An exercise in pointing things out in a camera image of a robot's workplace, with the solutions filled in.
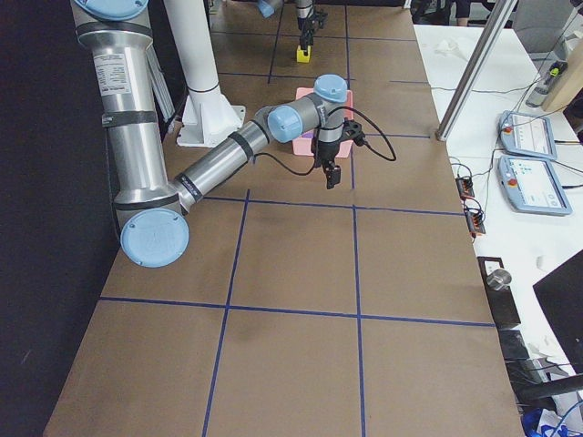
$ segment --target blue cable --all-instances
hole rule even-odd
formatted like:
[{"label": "blue cable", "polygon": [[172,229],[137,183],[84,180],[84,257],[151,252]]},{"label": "blue cable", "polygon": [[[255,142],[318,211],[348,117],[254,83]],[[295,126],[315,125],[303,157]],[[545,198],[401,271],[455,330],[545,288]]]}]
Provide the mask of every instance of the blue cable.
[{"label": "blue cable", "polygon": [[561,425],[565,422],[565,419],[569,416],[569,414],[575,410],[579,405],[583,404],[583,400],[576,402],[571,408],[569,408],[567,410],[567,412],[565,413],[565,415],[561,418],[561,421],[558,423],[558,425],[555,427],[555,429],[553,430],[553,432],[548,436],[548,437],[553,437],[553,435],[555,435],[558,430],[561,429]]}]

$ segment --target yellow block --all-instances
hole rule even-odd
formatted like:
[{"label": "yellow block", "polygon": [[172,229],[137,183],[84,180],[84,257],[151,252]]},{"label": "yellow block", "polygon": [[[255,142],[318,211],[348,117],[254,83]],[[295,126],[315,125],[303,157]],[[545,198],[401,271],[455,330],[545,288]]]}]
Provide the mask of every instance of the yellow block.
[{"label": "yellow block", "polygon": [[295,59],[297,62],[302,62],[307,64],[310,62],[310,56],[312,56],[312,46],[308,46],[308,53],[302,50],[300,46],[298,46],[298,50],[295,52]]}]

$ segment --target white label on robot arm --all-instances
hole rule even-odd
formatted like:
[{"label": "white label on robot arm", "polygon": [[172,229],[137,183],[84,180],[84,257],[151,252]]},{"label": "white label on robot arm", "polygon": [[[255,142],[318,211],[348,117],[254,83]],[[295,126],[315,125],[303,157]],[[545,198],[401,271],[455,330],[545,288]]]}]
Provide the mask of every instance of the white label on robot arm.
[{"label": "white label on robot arm", "polygon": [[95,56],[93,62],[101,96],[131,93],[128,64],[123,53]]}]

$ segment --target pink tray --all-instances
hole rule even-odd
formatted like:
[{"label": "pink tray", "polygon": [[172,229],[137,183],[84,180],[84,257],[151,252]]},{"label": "pink tray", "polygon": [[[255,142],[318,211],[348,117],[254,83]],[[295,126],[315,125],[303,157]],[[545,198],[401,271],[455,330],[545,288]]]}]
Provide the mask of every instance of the pink tray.
[{"label": "pink tray", "polygon": [[[300,97],[305,96],[306,94],[310,94],[313,91],[313,88],[298,88],[295,93],[295,99],[297,100]],[[346,106],[352,107],[353,105],[353,92],[348,90],[348,98],[346,99]],[[344,110],[345,117],[350,119],[353,118],[353,112],[349,111],[348,109]],[[297,137],[292,141],[293,144],[293,154],[300,155],[303,157],[311,157],[313,156],[312,153],[312,138],[313,138],[313,131],[306,132],[301,137]],[[350,155],[350,149],[353,146],[353,141],[349,139],[348,141],[343,141],[340,143],[340,151],[338,152],[337,158],[347,158]]]}]

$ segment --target blue and white control panel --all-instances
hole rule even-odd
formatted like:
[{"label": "blue and white control panel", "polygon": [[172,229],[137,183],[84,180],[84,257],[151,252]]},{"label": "blue and white control panel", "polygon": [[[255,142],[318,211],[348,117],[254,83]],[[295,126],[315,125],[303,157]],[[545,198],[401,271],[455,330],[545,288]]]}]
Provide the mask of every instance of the blue and white control panel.
[{"label": "blue and white control panel", "polygon": [[516,211],[551,216],[573,212],[550,161],[503,155],[498,161],[498,174]]},{"label": "blue and white control panel", "polygon": [[502,146],[511,155],[557,159],[548,117],[505,111],[499,121]]}]

